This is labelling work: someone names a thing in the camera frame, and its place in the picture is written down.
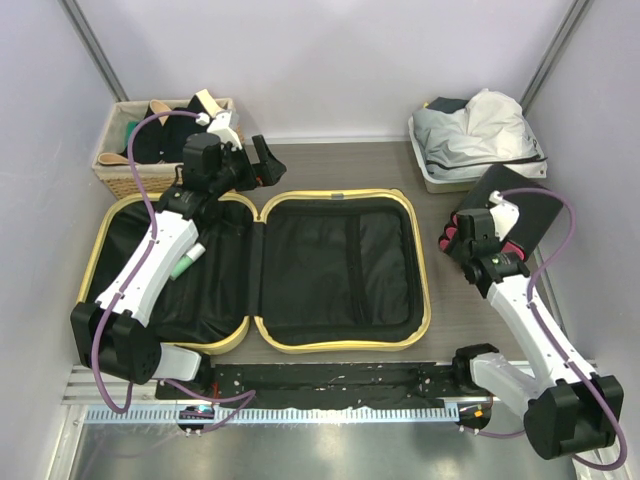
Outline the black and pink drawer box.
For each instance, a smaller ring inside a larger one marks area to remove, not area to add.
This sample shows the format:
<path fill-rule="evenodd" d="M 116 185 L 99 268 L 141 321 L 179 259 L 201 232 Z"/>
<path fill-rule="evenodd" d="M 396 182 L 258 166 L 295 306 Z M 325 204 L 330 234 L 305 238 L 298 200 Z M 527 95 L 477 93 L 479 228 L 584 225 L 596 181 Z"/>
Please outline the black and pink drawer box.
<path fill-rule="evenodd" d="M 489 196 L 493 191 L 504 193 L 506 190 L 518 188 L 542 189 L 542 186 L 506 166 L 491 166 L 451 212 L 449 221 L 438 239 L 440 250 L 459 262 L 456 246 L 458 243 L 457 212 L 465 209 L 488 208 Z M 528 261 L 563 208 L 562 203 L 546 195 L 531 193 L 511 195 L 507 200 L 519 208 L 519 219 L 504 240 L 502 251 L 516 253 L 523 261 Z"/>

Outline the grey garment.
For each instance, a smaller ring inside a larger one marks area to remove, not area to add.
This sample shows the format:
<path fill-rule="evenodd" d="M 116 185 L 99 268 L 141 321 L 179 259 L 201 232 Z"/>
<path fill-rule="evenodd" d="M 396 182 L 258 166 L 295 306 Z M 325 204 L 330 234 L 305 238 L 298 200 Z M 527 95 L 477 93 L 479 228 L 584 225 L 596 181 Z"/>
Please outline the grey garment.
<path fill-rule="evenodd" d="M 522 107 L 497 91 L 483 89 L 469 100 L 438 97 L 411 117 L 427 169 L 442 180 L 542 159 L 525 132 Z"/>

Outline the green and white bottle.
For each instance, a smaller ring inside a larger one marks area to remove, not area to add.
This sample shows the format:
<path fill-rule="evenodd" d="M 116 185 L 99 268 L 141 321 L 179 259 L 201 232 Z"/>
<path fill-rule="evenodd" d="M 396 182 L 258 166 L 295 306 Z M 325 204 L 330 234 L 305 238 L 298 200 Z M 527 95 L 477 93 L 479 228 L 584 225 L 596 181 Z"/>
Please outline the green and white bottle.
<path fill-rule="evenodd" d="M 178 279 L 187 269 L 189 269 L 204 253 L 206 249 L 200 244 L 194 244 L 176 263 L 169 278 L 172 281 Z"/>

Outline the yellow hard-shell suitcase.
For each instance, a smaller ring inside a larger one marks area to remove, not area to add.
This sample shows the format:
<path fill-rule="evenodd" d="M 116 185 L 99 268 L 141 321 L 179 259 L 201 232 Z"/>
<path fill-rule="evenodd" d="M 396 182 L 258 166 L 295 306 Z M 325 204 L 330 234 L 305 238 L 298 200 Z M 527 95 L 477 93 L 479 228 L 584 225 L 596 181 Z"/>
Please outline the yellow hard-shell suitcase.
<path fill-rule="evenodd" d="M 133 344 L 217 355 L 256 327 L 290 354 L 397 351 L 428 329 L 418 222 L 400 191 L 293 191 L 257 208 L 174 188 L 154 205 L 193 221 L 204 253 L 163 284 L 146 327 L 126 324 Z"/>

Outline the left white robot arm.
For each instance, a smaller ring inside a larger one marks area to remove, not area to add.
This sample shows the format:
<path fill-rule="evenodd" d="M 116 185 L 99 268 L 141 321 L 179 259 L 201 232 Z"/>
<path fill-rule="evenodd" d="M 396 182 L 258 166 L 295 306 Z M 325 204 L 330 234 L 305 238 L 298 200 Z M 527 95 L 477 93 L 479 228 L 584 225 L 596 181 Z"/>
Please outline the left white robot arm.
<path fill-rule="evenodd" d="M 71 324 L 79 353 L 95 379 L 108 374 L 133 384 L 178 380 L 190 398 L 205 397 L 213 375 L 200 353 L 163 343 L 148 324 L 171 274 L 203 252 L 203 234 L 229 191 L 272 186 L 286 172 L 261 135 L 252 138 L 258 157 L 220 133 L 191 136 L 183 149 L 181 179 L 156 202 L 147 202 L 150 225 L 111 284 L 92 302 L 78 303 Z"/>

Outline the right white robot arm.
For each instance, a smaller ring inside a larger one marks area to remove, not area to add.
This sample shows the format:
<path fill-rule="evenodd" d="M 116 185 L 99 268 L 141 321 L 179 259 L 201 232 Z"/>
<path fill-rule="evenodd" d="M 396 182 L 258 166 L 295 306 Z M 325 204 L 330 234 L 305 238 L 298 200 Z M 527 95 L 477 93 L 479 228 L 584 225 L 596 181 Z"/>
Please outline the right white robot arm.
<path fill-rule="evenodd" d="M 517 208 L 467 209 L 455 218 L 465 278 L 505 321 L 531 370 L 524 373 L 491 344 L 462 347 L 452 359 L 455 389 L 496 396 L 521 419 L 530 445 L 545 460 L 621 443 L 622 386 L 576 352 L 540 304 L 523 260 L 502 250 Z"/>

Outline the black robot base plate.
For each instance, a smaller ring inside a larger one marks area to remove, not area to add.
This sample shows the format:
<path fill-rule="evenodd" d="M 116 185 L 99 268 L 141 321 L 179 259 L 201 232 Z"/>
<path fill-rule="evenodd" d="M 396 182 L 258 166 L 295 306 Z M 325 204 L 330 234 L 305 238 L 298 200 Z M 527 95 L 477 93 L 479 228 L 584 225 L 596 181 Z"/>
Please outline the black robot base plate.
<path fill-rule="evenodd" d="M 253 390 L 256 397 L 251 408 L 276 410 L 441 407 L 446 398 L 489 395 L 460 383 L 451 365 L 435 362 L 218 363 L 202 383 L 191 382 L 187 387 L 216 398 Z"/>

